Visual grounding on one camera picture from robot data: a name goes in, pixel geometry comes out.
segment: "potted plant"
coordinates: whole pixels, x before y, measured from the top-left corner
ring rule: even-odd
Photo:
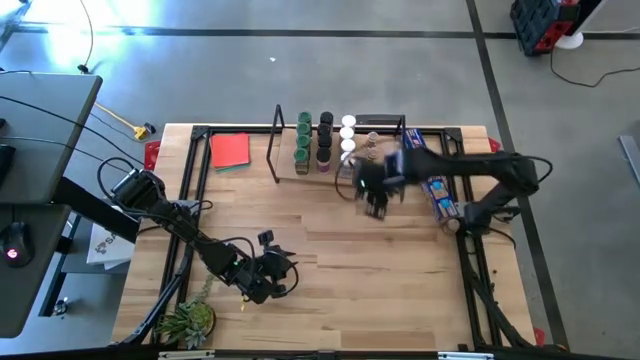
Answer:
[[[200,347],[216,326],[216,313],[205,301],[214,276],[209,274],[204,286],[193,299],[178,304],[175,312],[160,320],[158,332],[168,336],[167,344],[184,341],[187,349]]]

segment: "cable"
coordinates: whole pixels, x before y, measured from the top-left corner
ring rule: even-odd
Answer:
[[[83,73],[86,73],[86,72],[89,72],[87,69],[87,64],[89,64],[89,59],[91,58],[91,53],[93,52],[93,24],[91,23],[91,17],[89,16],[89,11],[87,11],[87,7],[84,5],[84,1],[80,0],[80,4],[84,9],[85,15],[87,15],[87,22],[89,23],[89,32],[91,34],[91,45],[89,46],[89,54],[87,55],[87,60],[84,61],[84,68],[81,69],[81,65],[78,65],[78,70],[82,71]]]
[[[0,75],[4,75],[4,74],[14,74],[14,73],[19,73],[19,72],[26,72],[26,73],[29,73],[29,74],[31,74],[31,73],[32,73],[32,72],[31,72],[31,70],[10,70],[10,71],[3,71],[3,72],[0,72]]]
[[[102,164],[100,164],[100,166],[98,166],[98,171],[96,172],[96,177],[98,178],[98,186],[100,187],[100,190],[102,190],[102,193],[104,194],[104,196],[106,196],[107,199],[111,200],[112,202],[114,202],[113,196],[111,196],[111,194],[109,194],[107,192],[107,189],[105,189],[104,184],[102,183],[102,168],[104,168],[105,165],[109,164],[109,162],[115,161],[115,160],[122,161],[123,163],[129,165],[131,170],[135,169],[135,166],[133,166],[133,164],[131,164],[127,159],[123,159],[121,157],[115,157],[115,156],[114,157],[110,157],[110,158],[108,158],[106,160],[103,160]],[[121,204],[117,204],[117,205],[122,208],[122,211],[125,211],[125,209],[123,208],[123,206]]]
[[[494,229],[492,227],[489,228],[490,231],[493,231],[494,233],[498,233],[504,237],[506,237],[507,239],[509,239],[512,243],[513,243],[513,248],[516,248],[516,240],[513,238],[513,236],[507,234],[506,232],[502,231],[502,230],[498,230],[498,229]]]
[[[67,144],[65,144],[65,143],[61,143],[61,142],[57,142],[57,141],[53,141],[53,140],[38,139],[38,138],[29,138],[29,137],[22,137],[22,136],[1,136],[1,137],[0,137],[0,140],[5,140],[5,139],[6,139],[6,140],[26,140],[26,141],[42,142],[42,143],[47,143],[47,144],[56,144],[56,145],[64,146],[64,147],[66,147],[67,149],[75,150],[75,151],[77,151],[77,152],[79,152],[79,153],[81,153],[81,154],[87,155],[88,157],[93,158],[93,159],[96,159],[96,160],[98,160],[98,161],[104,161],[104,160],[102,160],[101,158],[99,158],[99,157],[97,157],[97,156],[95,156],[95,155],[93,155],[93,154],[90,154],[90,153],[88,153],[88,152],[86,152],[86,151],[84,151],[84,150],[80,150],[80,149],[78,149],[78,148],[76,148],[76,147],[69,146],[69,145],[67,145]],[[114,168],[114,169],[120,170],[120,171],[122,171],[122,172],[123,172],[123,173],[125,173],[125,174],[126,174],[126,173],[128,173],[128,171],[126,171],[126,170],[124,170],[124,169],[122,169],[122,168],[120,168],[120,167],[117,167],[117,166],[115,166],[115,165],[111,165],[111,164],[109,164],[109,166],[111,166],[111,167],[112,167],[112,168]]]
[[[584,34],[624,34],[628,32],[638,31],[640,30],[640,26],[634,26],[624,30],[595,30],[595,31],[584,31]]]
[[[197,203],[191,205],[191,207],[189,207],[189,210],[193,209],[194,207],[201,205],[201,204],[209,204],[208,208],[202,208],[199,211],[197,211],[198,213],[202,210],[209,210],[209,209],[213,209],[213,201],[211,200],[202,200],[202,201],[198,201]]]
[[[93,116],[94,118],[98,119],[98,121],[100,121],[101,123],[103,123],[104,125],[106,125],[107,127],[109,127],[111,130],[119,133],[120,135],[126,137],[127,139],[133,141],[133,142],[137,142],[137,143],[144,143],[144,141],[140,141],[136,138],[132,138],[131,136],[127,135],[124,131],[122,130],[118,130],[116,128],[114,128],[113,126],[111,126],[111,124],[109,124],[108,122],[104,121],[103,119],[101,119],[100,117],[98,117],[98,115],[94,114],[94,113],[89,113],[89,115]]]
[[[81,128],[86,129],[86,130],[88,130],[88,131],[90,131],[90,132],[92,132],[92,133],[96,134],[96,135],[97,135],[98,137],[100,137],[102,140],[104,140],[104,141],[106,141],[107,143],[109,143],[109,144],[110,144],[111,146],[113,146],[116,150],[120,151],[122,154],[126,155],[126,156],[127,156],[128,158],[130,158],[131,160],[133,160],[133,161],[137,162],[138,164],[140,164],[140,165],[143,165],[143,166],[144,166],[144,163],[143,163],[142,161],[140,161],[140,160],[138,160],[138,159],[134,158],[133,156],[129,155],[126,151],[122,150],[118,145],[114,144],[114,143],[113,143],[113,141],[111,141],[111,140],[107,139],[104,135],[100,134],[99,132],[97,132],[97,131],[93,130],[92,128],[90,128],[90,127],[88,127],[88,126],[85,126],[85,125],[79,124],[79,123],[77,123],[77,122],[75,122],[75,121],[73,121],[73,120],[71,120],[71,119],[68,119],[68,118],[66,118],[66,117],[64,117],[64,116],[58,115],[58,114],[53,113],[53,112],[51,112],[51,111],[49,111],[49,110],[45,110],[45,109],[43,109],[43,108],[41,108],[41,107],[38,107],[38,106],[35,106],[35,105],[31,105],[31,104],[28,104],[28,103],[22,102],[22,101],[20,101],[20,100],[12,99],[12,98],[9,98],[9,97],[6,97],[6,96],[0,96],[0,99],[4,99],[4,100],[7,100],[7,101],[14,102],[14,103],[16,103],[16,104],[20,104],[20,105],[23,105],[23,106],[26,106],[26,107],[30,107],[30,108],[32,108],[32,109],[34,109],[34,110],[38,110],[38,111],[41,111],[41,112],[43,112],[43,113],[45,113],[45,114],[49,114],[49,115],[51,115],[51,116],[54,116],[54,117],[56,117],[56,118],[58,118],[58,119],[60,119],[60,120],[64,120],[64,121],[66,121],[66,122],[69,122],[69,123],[71,123],[71,124],[73,124],[73,125],[75,125],[75,126],[80,126]]]
[[[607,73],[604,73],[602,76],[600,76],[600,79],[598,79],[598,81],[596,81],[595,84],[586,84],[586,83],[581,83],[578,81],[573,81],[573,80],[569,80],[566,77],[558,74],[556,72],[556,70],[553,68],[553,53],[555,51],[551,51],[551,54],[549,55],[550,59],[549,59],[549,68],[551,69],[551,72],[559,77],[561,80],[571,84],[571,85],[577,85],[577,86],[582,86],[582,87],[587,87],[587,88],[595,88],[596,86],[600,85],[600,83],[602,82],[602,80],[604,80],[604,78],[606,78],[609,75],[615,75],[615,74],[620,74],[620,73],[625,73],[625,72],[634,72],[634,71],[638,71],[640,70],[640,67],[637,68],[629,68],[629,69],[620,69],[620,70],[615,70],[615,71],[609,71]]]
[[[553,163],[551,163],[551,161],[549,161],[549,160],[547,160],[545,158],[541,158],[539,156],[526,155],[525,157],[528,158],[528,159],[532,159],[532,160],[538,160],[538,161],[541,161],[541,162],[549,165],[549,170],[547,170],[547,173],[542,175],[542,177],[540,179],[538,179],[538,184],[543,182],[544,179],[546,179],[547,177],[549,177],[549,175],[551,175],[551,172],[553,171]]]
[[[140,236],[140,234],[146,232],[146,231],[151,231],[151,230],[155,230],[155,229],[162,229],[162,226],[160,225],[153,225],[153,226],[149,226],[148,228],[144,228],[144,229],[140,229],[138,230],[138,232],[136,233],[136,237]]]

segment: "black desk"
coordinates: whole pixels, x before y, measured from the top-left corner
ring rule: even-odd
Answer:
[[[11,73],[0,76],[0,95],[84,125],[101,84],[100,77],[91,75]],[[8,294],[0,296],[0,338],[5,338],[21,332],[53,253],[68,251],[68,239],[63,238],[64,246],[60,246],[60,239],[70,211],[132,240],[138,223],[63,177],[72,149],[6,139],[39,138],[74,147],[83,130],[81,126],[6,99],[0,99],[0,118],[7,121],[0,129],[0,143],[16,148],[12,167],[0,187],[0,226],[11,222],[11,208],[16,205],[16,220],[29,225],[36,248],[36,258],[24,268],[0,264],[0,289],[9,289]],[[50,309],[57,300],[56,289],[59,292],[64,281],[64,276],[57,276],[62,273],[62,265],[56,269],[54,279],[58,280],[52,282],[46,308]]]

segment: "wooden table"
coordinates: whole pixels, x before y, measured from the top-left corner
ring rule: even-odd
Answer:
[[[178,196],[191,128],[165,127],[155,173],[164,180],[169,199]],[[484,127],[461,128],[467,153],[489,152]],[[455,240],[437,226],[424,194],[408,187],[405,202],[392,201],[384,222],[368,218],[362,203],[345,202],[331,186],[275,184],[265,160],[268,139],[251,135],[250,167],[209,172],[204,198],[215,206],[203,212],[200,227],[212,237],[248,237],[257,249],[256,235],[273,229],[275,243],[298,254],[293,259],[300,262],[300,284],[285,298],[249,303],[243,311],[237,288],[214,283],[209,303],[218,324],[206,348],[425,351],[472,344]],[[273,151],[278,151],[277,137]],[[200,161],[195,163],[190,198]],[[495,180],[475,177],[472,184],[479,199]],[[138,238],[113,340],[129,335],[156,302],[168,243],[163,230]],[[485,236],[484,245],[496,300],[522,336],[534,342],[513,245],[496,234]],[[191,294],[206,275],[196,256]],[[489,340],[486,311],[477,303]]]

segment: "gray floor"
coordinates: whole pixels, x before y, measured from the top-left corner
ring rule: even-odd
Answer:
[[[86,3],[96,27],[472,31],[464,0]],[[511,31],[510,0],[476,3],[485,31]],[[624,30],[640,25],[639,15],[640,3],[610,0],[589,28]],[[79,3],[35,0],[24,21],[72,26],[13,34],[0,65],[74,73],[89,44],[80,32],[86,19]],[[588,41],[578,50],[558,51],[555,67],[593,82],[603,72],[638,66],[638,44]],[[578,88],[551,74],[548,56],[525,58],[515,41],[487,40],[487,47],[516,149],[555,164],[531,203],[572,350],[640,358],[634,225],[640,191],[616,140],[638,129],[640,73],[608,78],[596,89]],[[160,130],[168,122],[266,123],[280,103],[288,119],[302,109],[405,113],[411,124],[485,125],[499,139],[473,39],[99,35],[90,65],[104,78],[99,102]],[[93,118],[89,125],[142,157],[140,144]],[[87,133],[78,147],[116,155]],[[67,175],[97,193],[94,172],[87,171],[94,166],[75,154]],[[118,178],[109,173],[105,181]],[[534,325],[547,329],[521,224],[514,232]],[[0,341],[0,352],[107,344],[123,282],[96,275],[69,279],[63,293],[82,299],[77,310],[64,319],[32,316],[20,337]]]

